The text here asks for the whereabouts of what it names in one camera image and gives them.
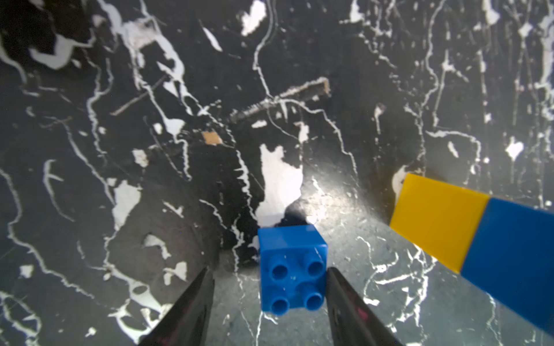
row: lego stud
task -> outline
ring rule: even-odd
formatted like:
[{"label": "lego stud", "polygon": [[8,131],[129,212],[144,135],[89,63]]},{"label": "lego stud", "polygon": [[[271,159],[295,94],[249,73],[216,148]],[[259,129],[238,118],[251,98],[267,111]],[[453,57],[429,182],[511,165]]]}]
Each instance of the lego stud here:
[{"label": "lego stud", "polygon": [[289,265],[285,255],[275,255],[269,260],[269,272],[274,281],[281,281],[289,274]]},{"label": "lego stud", "polygon": [[323,304],[323,296],[317,290],[317,287],[312,283],[307,283],[302,286],[302,301],[307,310],[315,311]]},{"label": "lego stud", "polygon": [[306,273],[312,278],[320,277],[325,272],[323,259],[315,251],[310,251],[304,255],[302,265]]}]

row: yellow and blue block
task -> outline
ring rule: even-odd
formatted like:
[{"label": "yellow and blue block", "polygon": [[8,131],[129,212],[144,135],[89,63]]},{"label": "yellow and blue block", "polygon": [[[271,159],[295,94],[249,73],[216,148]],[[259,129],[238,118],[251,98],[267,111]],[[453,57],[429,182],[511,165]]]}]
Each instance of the yellow and blue block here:
[{"label": "yellow and blue block", "polygon": [[408,174],[391,228],[554,335],[554,214]]}]

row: black marble surface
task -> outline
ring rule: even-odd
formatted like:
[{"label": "black marble surface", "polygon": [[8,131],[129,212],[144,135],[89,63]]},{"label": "black marble surface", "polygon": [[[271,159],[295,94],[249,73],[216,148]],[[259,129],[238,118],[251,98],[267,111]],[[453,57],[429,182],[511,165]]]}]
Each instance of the black marble surface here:
[{"label": "black marble surface", "polygon": [[0,38],[0,344],[137,343],[208,265],[208,345],[329,345],[260,312],[285,214],[407,346],[554,344],[387,226],[407,172],[552,210],[548,0],[8,0]]}]

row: white patch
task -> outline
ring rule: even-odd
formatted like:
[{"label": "white patch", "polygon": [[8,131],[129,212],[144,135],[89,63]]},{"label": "white patch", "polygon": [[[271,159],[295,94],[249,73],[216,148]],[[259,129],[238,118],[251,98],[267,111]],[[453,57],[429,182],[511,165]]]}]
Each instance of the white patch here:
[{"label": "white patch", "polygon": [[102,23],[105,22],[105,21],[106,21],[106,18],[100,16],[99,14],[94,14],[93,15],[93,24],[94,24],[95,28],[101,26]]},{"label": "white patch", "polygon": [[254,0],[252,5],[250,6],[250,13],[244,13],[241,17],[243,29],[240,32],[242,36],[248,36],[252,34],[258,26],[260,26],[260,23],[264,20],[264,18],[267,16],[266,9],[265,9],[265,3],[260,0]]},{"label": "white patch", "polygon": [[31,276],[33,276],[33,270],[34,266],[32,264],[19,266],[19,275],[23,276],[24,278],[30,278]]},{"label": "white patch", "polygon": [[85,334],[85,338],[93,337],[96,335],[96,329],[94,327],[90,327],[89,331]]},{"label": "white patch", "polygon": [[396,195],[396,201],[395,204],[398,203],[398,198],[400,197],[400,192],[402,191],[402,185],[404,184],[404,179],[406,178],[406,175],[408,172],[406,172],[407,165],[402,165],[399,170],[396,171],[396,173],[392,176],[392,190],[394,191],[394,194]]},{"label": "white patch", "polygon": [[177,214],[181,219],[184,219],[184,216],[183,216],[183,206],[180,205],[179,208],[175,208],[173,205],[171,205],[169,202],[166,202],[166,201],[162,201],[163,204],[168,207],[169,209],[171,209],[172,212],[174,212],[175,214]]},{"label": "white patch", "polygon": [[352,3],[350,4],[350,23],[357,23],[361,21],[363,21],[363,14],[360,13],[358,0],[352,0]]},{"label": "white patch", "polygon": [[380,301],[378,299],[369,299],[369,298],[364,298],[363,299],[363,302],[367,305],[367,304],[371,304],[373,306],[377,306],[379,305]]},{"label": "white patch", "polygon": [[455,157],[455,158],[459,158],[460,155],[458,154],[458,151],[456,150],[456,148],[454,147],[454,143],[452,143],[452,141],[448,141],[448,150],[450,150],[450,152],[452,153],[452,155]]},{"label": "white patch", "polygon": [[177,276],[183,281],[187,281],[187,263],[186,262],[179,262],[175,266],[175,269],[172,268],[164,268],[163,271],[165,272],[163,274],[163,283],[166,284],[166,286],[169,286],[171,284],[171,277]]},{"label": "white patch", "polygon": [[529,22],[526,22],[521,26],[521,28],[517,31],[521,38],[525,40],[527,36],[529,36],[529,33],[533,30],[533,25],[529,24]]},{"label": "white patch", "polygon": [[154,131],[156,131],[156,133],[157,133],[158,135],[161,135],[161,134],[162,134],[162,132],[163,132],[163,126],[162,126],[162,124],[160,124],[159,122],[157,122],[157,123],[155,123],[155,124],[153,125],[153,127],[154,127]]},{"label": "white patch", "polygon": [[164,260],[167,260],[169,257],[171,257],[170,252],[167,251],[166,242],[161,240],[160,238],[156,237],[154,234],[146,235],[146,238],[144,238],[144,241],[142,242],[142,245],[144,247],[158,246],[160,248],[160,250],[162,251],[162,258]]},{"label": "white patch", "polygon": [[300,131],[298,132],[298,141],[300,144],[308,141],[308,134],[310,133],[310,127],[302,121],[297,121],[294,123],[295,126],[300,127]]},{"label": "white patch", "polygon": [[56,43],[54,44],[54,54],[39,52],[35,47],[29,48],[29,54],[33,60],[48,66],[51,69],[59,70],[66,66],[73,54],[73,48],[90,48],[93,46],[95,36],[92,34],[87,43],[77,42],[75,40],[56,34]]},{"label": "white patch", "polygon": [[523,151],[524,145],[521,142],[516,141],[514,136],[510,137],[510,144],[506,147],[506,153],[512,159],[512,162],[515,162],[517,156]]},{"label": "white patch", "polygon": [[483,0],[481,9],[485,12],[485,19],[489,26],[496,24],[500,19],[500,15],[493,9],[492,0]]},{"label": "white patch", "polygon": [[252,124],[252,128],[261,128],[268,125],[268,122],[265,120],[258,120],[257,122]]},{"label": "white patch", "polygon": [[140,187],[129,185],[127,180],[123,180],[119,186],[114,189],[115,206],[111,213],[114,216],[114,229],[116,232],[125,225],[129,213],[133,210],[135,205],[139,203],[141,196],[140,190]]},{"label": "white patch", "polygon": [[133,156],[135,157],[135,163],[142,168],[148,167],[148,156],[142,149],[133,149]]},{"label": "white patch", "polygon": [[212,32],[205,27],[202,27],[202,29],[204,30],[204,34],[208,37],[209,42],[212,44],[213,49],[223,51],[219,45],[219,42],[217,42],[217,38],[212,34]]},{"label": "white patch", "polygon": [[375,119],[375,126],[377,127],[377,134],[381,134],[381,127],[379,125],[379,117],[381,114],[384,113],[384,107],[381,107],[381,104],[377,104],[375,106],[375,110],[373,111],[373,118]]},{"label": "white patch", "polygon": [[274,152],[265,144],[260,146],[261,173],[264,176],[264,200],[256,209],[260,227],[273,226],[285,215],[286,207],[300,197],[300,187],[304,178],[302,167],[296,168],[283,162],[282,146]]}]

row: white vein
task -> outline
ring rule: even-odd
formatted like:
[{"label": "white vein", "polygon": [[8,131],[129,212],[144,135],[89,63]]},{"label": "white vein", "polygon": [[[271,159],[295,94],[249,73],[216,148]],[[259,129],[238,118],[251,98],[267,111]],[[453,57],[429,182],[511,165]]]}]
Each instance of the white vein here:
[{"label": "white vein", "polygon": [[57,175],[50,172],[52,169],[52,163],[56,162],[54,159],[48,159],[44,162],[43,165],[43,177],[42,182],[44,184],[44,187],[46,188],[46,191],[48,192],[48,195],[50,196],[50,201],[52,202],[52,205],[58,212],[58,214],[66,219],[68,219],[71,222],[75,222],[75,220],[69,216],[67,216],[58,205],[58,202],[56,202],[56,195],[54,193],[54,189],[52,188],[52,184],[50,182],[51,179],[57,180],[59,182],[63,182],[64,179],[58,177]]}]

